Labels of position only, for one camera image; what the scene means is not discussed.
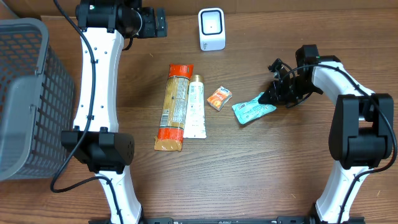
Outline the teal wipes packet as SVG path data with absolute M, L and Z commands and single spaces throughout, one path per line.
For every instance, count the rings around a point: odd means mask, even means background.
M 260 104 L 258 102 L 258 99 L 263 94 L 264 92 L 260 92 L 260 94 L 251 101 L 237 103 L 232 106 L 234 114 L 240 124 L 244 125 L 277 109 L 274 105 Z

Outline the orange tissue packet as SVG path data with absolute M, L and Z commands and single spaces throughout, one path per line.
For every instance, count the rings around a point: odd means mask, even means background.
M 208 104 L 220 111 L 225 103 L 232 97 L 232 92 L 229 91 L 227 88 L 220 86 L 215 92 L 207 98 Z

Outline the white tube gold cap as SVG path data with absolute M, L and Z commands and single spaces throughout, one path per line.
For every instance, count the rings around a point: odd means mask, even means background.
M 188 103 L 183 137 L 205 139 L 204 82 L 201 75 L 193 75 L 188 87 Z

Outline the red spaghetti packet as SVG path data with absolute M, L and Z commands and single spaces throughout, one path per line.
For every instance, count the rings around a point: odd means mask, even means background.
M 193 65 L 170 64 L 159 131 L 154 144 L 156 151 L 182 150 L 192 74 Z

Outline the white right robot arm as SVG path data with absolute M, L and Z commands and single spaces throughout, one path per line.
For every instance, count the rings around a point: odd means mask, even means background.
M 356 81 L 334 55 L 321 56 L 316 45 L 295 53 L 297 66 L 281 59 L 269 67 L 274 79 L 260 97 L 263 105 L 292 108 L 311 94 L 326 95 L 335 106 L 328 137 L 334 160 L 320 198 L 304 217 L 279 217 L 278 223 L 364 223 L 351 218 L 352 203 L 369 174 L 390 168 L 397 158 L 394 101 Z

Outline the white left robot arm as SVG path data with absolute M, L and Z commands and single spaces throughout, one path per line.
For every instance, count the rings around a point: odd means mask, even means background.
M 111 217 L 107 223 L 146 223 L 132 184 L 134 138 L 119 132 L 116 112 L 118 67 L 125 41 L 167 36 L 162 8 L 141 1 L 84 0 L 76 6 L 82 47 L 78 111 L 71 131 L 62 131 L 70 158 L 87 165 L 104 190 Z

